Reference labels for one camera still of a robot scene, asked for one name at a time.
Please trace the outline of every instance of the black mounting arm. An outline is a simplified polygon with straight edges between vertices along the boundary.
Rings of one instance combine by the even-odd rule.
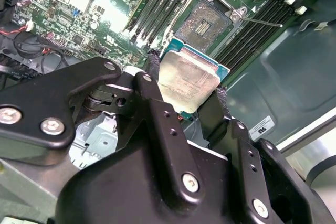
[[[335,223],[275,146],[253,143],[232,119],[223,88],[199,118],[210,148],[226,157],[188,144],[162,101],[157,58],[135,76],[94,58],[0,92],[0,158],[30,164],[59,163],[79,123],[117,114],[119,151],[69,181],[56,224]]]

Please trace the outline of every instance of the ram slot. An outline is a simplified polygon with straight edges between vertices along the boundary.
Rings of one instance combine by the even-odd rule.
[[[285,5],[283,0],[270,0],[254,18],[284,24],[293,15],[292,7]],[[277,27],[249,22],[215,59],[234,72],[278,30]]]
[[[128,29],[132,30],[136,25],[138,26],[135,34],[139,35],[141,29],[143,28],[144,23],[147,21],[148,17],[153,12],[159,0],[146,0],[146,5],[141,11],[140,16],[137,18],[136,22],[132,24]]]
[[[266,20],[267,16],[276,9],[276,6],[278,6],[277,1],[269,0],[267,4],[257,13],[257,15],[254,16],[254,19]],[[244,45],[245,39],[251,35],[250,32],[257,26],[260,27],[261,25],[253,22],[247,23],[247,25],[245,25],[235,38],[227,46],[225,46],[224,50],[220,52],[215,59],[217,61],[224,61],[226,57],[230,56],[230,52],[238,50],[238,46],[241,47]]]
[[[290,13],[285,10],[279,12],[277,16],[279,18],[277,22],[279,23],[285,23],[291,17]],[[260,48],[274,33],[276,33],[278,28],[268,26],[262,30],[264,33],[263,36],[256,36],[254,40],[249,43],[249,48],[244,48],[244,50],[240,52],[239,57],[236,55],[236,57],[233,57],[232,60],[228,63],[229,68],[232,69],[232,71],[237,70],[237,68],[244,64],[250,58],[250,56],[252,56],[258,50],[258,48]]]
[[[151,27],[155,23],[158,16],[161,14],[162,10],[165,8],[165,6],[169,3],[169,0],[159,0],[159,2],[156,4],[155,9],[150,13],[148,16],[144,26],[142,27],[143,34],[142,38],[146,38],[146,34],[150,31]]]
[[[165,26],[165,23],[169,18],[171,17],[172,13],[175,11],[177,6],[182,2],[182,0],[170,0],[169,4],[163,9],[162,13],[159,15],[158,19],[155,21],[152,29],[147,34],[149,37],[148,39],[148,45],[150,45],[156,36],[160,33],[163,26]]]

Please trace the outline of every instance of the white label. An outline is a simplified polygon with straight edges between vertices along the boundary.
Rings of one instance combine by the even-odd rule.
[[[266,117],[251,130],[249,130],[252,140],[259,138],[261,135],[268,132],[274,126],[275,123],[273,122],[272,118],[270,116]]]

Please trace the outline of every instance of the green circuit board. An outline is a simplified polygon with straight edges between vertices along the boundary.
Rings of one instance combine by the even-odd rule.
[[[76,57],[81,60],[101,55],[101,52],[97,51],[98,47],[104,49],[104,57],[120,66],[137,67],[144,65],[145,52],[149,47],[161,47],[163,34],[179,10],[185,9],[174,23],[173,33],[179,30],[200,2],[192,0],[188,6],[184,6],[186,0],[174,0],[171,4],[169,0],[165,0],[166,2],[156,0],[152,5],[151,0],[90,0],[87,8],[79,12],[71,2],[69,4],[63,0],[32,1],[31,5],[17,9],[14,22],[20,23],[22,20],[32,19],[35,24],[33,33],[44,36],[52,33],[52,40],[56,43],[80,50],[85,56],[76,55]],[[268,0],[225,1],[234,8],[245,6],[246,16],[253,17]],[[235,34],[239,33],[245,24],[242,24]],[[204,29],[210,26],[204,24],[201,29],[205,31]],[[137,34],[134,36],[139,27],[142,29],[142,34],[145,34],[142,39],[147,40],[144,43],[144,45],[147,43],[147,47],[140,45],[140,36]],[[221,31],[211,41],[212,44],[207,47],[205,53],[213,56],[216,54],[215,51],[222,50],[225,46],[223,40],[232,29],[233,25],[230,24]]]

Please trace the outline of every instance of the capacitor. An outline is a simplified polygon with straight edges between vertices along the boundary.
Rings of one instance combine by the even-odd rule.
[[[96,29],[98,28],[98,26],[99,26],[99,24],[98,24],[97,21],[92,21],[92,22],[90,23],[90,28],[91,28],[92,30],[96,30]]]
[[[32,0],[21,0],[21,1],[19,1],[19,2],[17,2],[16,3],[16,5],[18,6],[18,7],[26,7],[26,6],[28,6],[28,5],[30,5],[30,4],[32,4]]]

